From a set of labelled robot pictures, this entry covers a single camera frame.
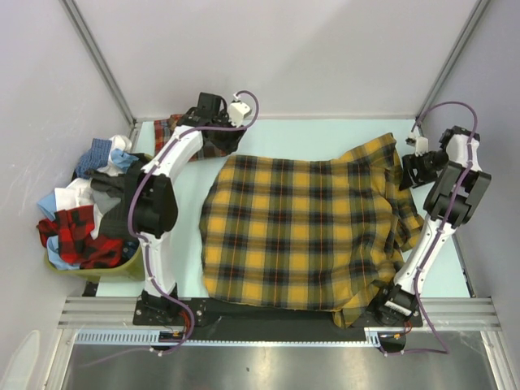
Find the yellow plaid long sleeve shirt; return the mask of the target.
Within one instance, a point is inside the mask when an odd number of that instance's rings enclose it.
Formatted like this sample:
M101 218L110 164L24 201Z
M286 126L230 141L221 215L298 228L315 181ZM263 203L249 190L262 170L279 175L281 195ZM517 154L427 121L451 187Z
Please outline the yellow plaid long sleeve shirt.
M418 243L401 177L390 133L324 161L232 155L201 208L208 295L351 326Z

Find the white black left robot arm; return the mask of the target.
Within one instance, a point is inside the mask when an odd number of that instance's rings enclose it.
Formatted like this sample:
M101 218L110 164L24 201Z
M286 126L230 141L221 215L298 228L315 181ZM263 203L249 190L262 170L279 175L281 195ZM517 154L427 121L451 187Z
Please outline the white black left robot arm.
M240 90L226 102L219 95L200 93L197 105L177 120L160 151L125 176L128 232L139 241L145 268L145 284L133 319L136 325L173 324L189 312L177 296L168 258L179 214L174 183L204 146L212 145L224 154L236 151L259 113L258 104L250 106L242 100L245 94Z

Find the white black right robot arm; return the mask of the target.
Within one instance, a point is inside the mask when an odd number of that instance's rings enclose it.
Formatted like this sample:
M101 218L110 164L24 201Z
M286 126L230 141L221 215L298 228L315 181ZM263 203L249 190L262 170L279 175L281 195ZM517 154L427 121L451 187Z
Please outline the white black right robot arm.
M428 149L424 136L409 136L412 154L402 158L400 189L430 184L423 203L426 218L418 243L391 283L369 305L378 324L399 326L419 313L419 298L432 264L456 230L469 222L492 177L478 162L480 135L454 126L444 131L438 150Z

